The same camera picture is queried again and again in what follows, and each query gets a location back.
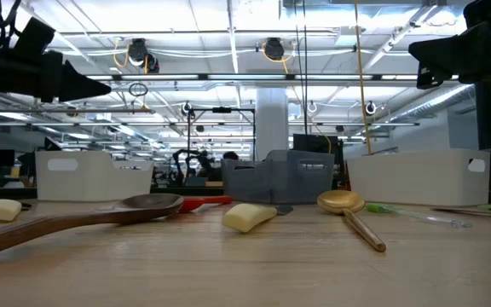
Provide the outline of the white plastic bin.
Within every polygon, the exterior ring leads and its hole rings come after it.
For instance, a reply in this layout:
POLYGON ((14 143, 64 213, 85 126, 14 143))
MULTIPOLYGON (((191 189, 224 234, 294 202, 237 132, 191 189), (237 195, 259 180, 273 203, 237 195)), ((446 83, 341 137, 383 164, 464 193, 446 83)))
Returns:
POLYGON ((114 161, 101 151, 35 153, 41 201, 105 202, 148 194, 151 161, 114 161))
POLYGON ((490 153, 446 149, 348 159, 351 189, 369 202, 439 207, 488 203, 490 153))

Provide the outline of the grey plastic bin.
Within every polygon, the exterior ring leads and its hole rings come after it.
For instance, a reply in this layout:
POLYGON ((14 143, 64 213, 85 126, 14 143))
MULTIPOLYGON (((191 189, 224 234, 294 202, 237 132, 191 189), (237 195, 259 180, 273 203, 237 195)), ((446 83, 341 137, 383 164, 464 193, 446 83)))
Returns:
POLYGON ((332 189, 334 156, 273 150, 263 161, 223 159, 223 191, 236 201, 276 205, 314 204, 332 189))

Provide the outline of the gold metal spoon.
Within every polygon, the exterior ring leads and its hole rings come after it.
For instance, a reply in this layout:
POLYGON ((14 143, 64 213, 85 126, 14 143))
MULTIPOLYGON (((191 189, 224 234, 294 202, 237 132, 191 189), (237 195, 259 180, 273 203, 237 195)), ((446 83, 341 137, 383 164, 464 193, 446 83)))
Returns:
POLYGON ((356 192, 331 190, 317 197, 317 205, 328 213, 342 215, 349 226, 360 235, 375 251, 385 252, 386 245, 378 235, 356 213, 365 207, 365 200, 356 192))

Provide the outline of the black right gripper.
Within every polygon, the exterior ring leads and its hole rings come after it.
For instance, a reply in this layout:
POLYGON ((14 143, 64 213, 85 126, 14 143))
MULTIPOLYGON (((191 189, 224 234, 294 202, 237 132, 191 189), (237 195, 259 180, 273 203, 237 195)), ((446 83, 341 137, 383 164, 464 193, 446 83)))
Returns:
POLYGON ((420 90, 432 89, 450 80, 458 64, 457 74, 462 84, 491 83, 491 24, 487 21, 460 35, 411 43, 408 53, 419 61, 416 87, 420 90))

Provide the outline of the white building column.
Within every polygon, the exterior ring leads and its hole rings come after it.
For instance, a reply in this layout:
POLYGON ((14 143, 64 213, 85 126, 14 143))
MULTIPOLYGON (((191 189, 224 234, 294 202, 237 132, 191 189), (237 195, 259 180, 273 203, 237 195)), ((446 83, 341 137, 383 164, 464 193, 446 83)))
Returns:
POLYGON ((259 88, 256 100, 256 152, 259 160, 272 150, 288 149, 288 99, 283 88, 259 88))

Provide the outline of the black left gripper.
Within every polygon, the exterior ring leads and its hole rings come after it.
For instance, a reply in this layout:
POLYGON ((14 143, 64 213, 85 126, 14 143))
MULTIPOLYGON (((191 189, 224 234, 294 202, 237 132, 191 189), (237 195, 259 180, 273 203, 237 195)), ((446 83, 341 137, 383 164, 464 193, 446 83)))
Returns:
POLYGON ((11 50, 0 50, 0 92, 18 93, 51 102, 104 96, 111 87, 76 71, 62 55, 47 52, 27 59, 11 50))

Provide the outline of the dark wooden spoon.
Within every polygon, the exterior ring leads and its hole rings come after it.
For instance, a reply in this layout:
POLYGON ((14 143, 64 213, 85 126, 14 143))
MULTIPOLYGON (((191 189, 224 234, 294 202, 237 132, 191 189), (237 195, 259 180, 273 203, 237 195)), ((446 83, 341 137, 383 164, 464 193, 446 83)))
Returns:
POLYGON ((177 194, 142 194, 110 208, 84 213, 38 217, 0 227, 0 252, 39 237, 96 224, 146 223, 178 213, 184 198, 177 194))

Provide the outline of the person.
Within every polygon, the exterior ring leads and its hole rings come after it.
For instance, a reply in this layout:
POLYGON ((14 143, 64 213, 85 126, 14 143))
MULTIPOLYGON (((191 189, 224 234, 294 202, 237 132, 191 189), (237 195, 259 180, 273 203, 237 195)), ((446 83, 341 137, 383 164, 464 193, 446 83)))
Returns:
MULTIPOLYGON (((232 159, 232 160, 238 160, 239 155, 234 152, 234 151, 228 151, 223 154, 222 156, 223 159, 232 159)), ((206 171, 205 175, 209 181, 212 182, 221 182, 222 181, 222 167, 209 167, 208 170, 206 171)))

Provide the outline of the long ceiling light strip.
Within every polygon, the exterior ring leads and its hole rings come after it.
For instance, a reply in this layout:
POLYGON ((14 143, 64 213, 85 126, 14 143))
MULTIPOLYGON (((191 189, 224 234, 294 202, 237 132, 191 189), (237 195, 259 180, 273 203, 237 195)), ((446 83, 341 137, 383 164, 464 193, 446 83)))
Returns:
POLYGON ((258 80, 268 80, 268 81, 297 81, 302 79, 312 79, 312 80, 336 80, 336 81, 359 81, 359 74, 273 74, 273 73, 198 73, 198 74, 97 74, 88 75, 88 78, 97 81, 176 81, 176 80, 230 80, 230 81, 258 81, 258 80))

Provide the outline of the silver air duct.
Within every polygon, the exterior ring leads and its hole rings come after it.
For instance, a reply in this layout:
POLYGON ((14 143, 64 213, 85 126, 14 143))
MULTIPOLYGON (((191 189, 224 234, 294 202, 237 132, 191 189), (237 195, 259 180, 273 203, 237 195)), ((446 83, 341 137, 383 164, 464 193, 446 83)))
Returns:
POLYGON ((404 111, 396 112, 384 122, 386 124, 394 124, 408 119, 421 119, 462 101, 470 100, 473 98, 474 94, 475 86, 473 84, 458 85, 453 88, 435 90, 420 97, 418 100, 411 102, 409 108, 404 111))

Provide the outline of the black background stand frame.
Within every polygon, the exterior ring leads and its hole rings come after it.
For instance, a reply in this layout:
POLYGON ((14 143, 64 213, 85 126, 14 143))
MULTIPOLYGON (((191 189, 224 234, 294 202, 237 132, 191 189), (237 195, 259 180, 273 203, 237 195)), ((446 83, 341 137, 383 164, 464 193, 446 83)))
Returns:
POLYGON ((221 182, 209 181, 205 176, 208 168, 222 167, 222 163, 225 159, 222 158, 223 154, 228 151, 234 151, 239 155, 239 149, 236 148, 215 148, 215 149, 194 149, 191 147, 191 130, 202 127, 216 127, 216 126, 235 126, 242 127, 243 125, 250 125, 252 127, 252 133, 246 135, 206 135, 203 131, 199 133, 197 142, 207 143, 208 145, 227 143, 231 141, 241 141, 242 143, 249 143, 250 146, 246 150, 247 153, 252 154, 252 159, 255 159, 256 151, 256 112, 253 108, 238 108, 238 107, 191 107, 189 114, 187 115, 187 147, 183 150, 179 150, 172 154, 172 158, 176 164, 177 175, 176 182, 178 186, 193 186, 196 184, 196 179, 205 180, 205 186, 221 187, 221 182), (201 122, 200 117, 206 113, 238 113, 245 122, 201 122))

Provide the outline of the red silicone spoon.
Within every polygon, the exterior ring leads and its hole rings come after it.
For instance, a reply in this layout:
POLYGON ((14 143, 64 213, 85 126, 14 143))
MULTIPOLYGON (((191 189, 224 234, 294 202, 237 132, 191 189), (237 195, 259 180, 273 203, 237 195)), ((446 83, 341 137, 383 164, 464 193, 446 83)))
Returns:
POLYGON ((226 205, 232 202, 233 198, 227 195, 185 198, 179 212, 188 213, 199 209, 202 205, 205 204, 226 205))

